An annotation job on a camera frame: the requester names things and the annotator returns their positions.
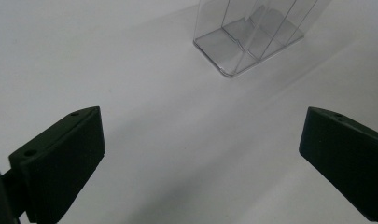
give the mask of screw hole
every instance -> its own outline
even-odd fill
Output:
[[[36,152],[37,152],[36,150],[31,149],[31,150],[27,150],[25,153],[23,153],[23,155],[26,157],[31,157],[34,154],[36,154]]]

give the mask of white table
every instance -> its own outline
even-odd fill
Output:
[[[310,105],[378,131],[378,0],[333,0],[234,79],[192,45],[197,4],[0,1],[0,171],[99,105],[106,154],[62,224],[368,223],[298,148]]]

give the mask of black object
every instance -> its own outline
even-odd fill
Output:
[[[378,222],[378,133],[341,114],[308,109],[300,154],[370,221]]]
[[[31,222],[57,223],[105,154],[98,106],[56,122],[9,156],[0,176],[0,224],[13,224],[24,211]]]

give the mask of transparent plastic panel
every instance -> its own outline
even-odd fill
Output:
[[[228,77],[304,37],[330,0],[202,0],[194,44]]]

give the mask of transparent box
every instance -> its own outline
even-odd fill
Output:
[[[331,0],[201,0],[194,45],[234,77],[301,40]]]

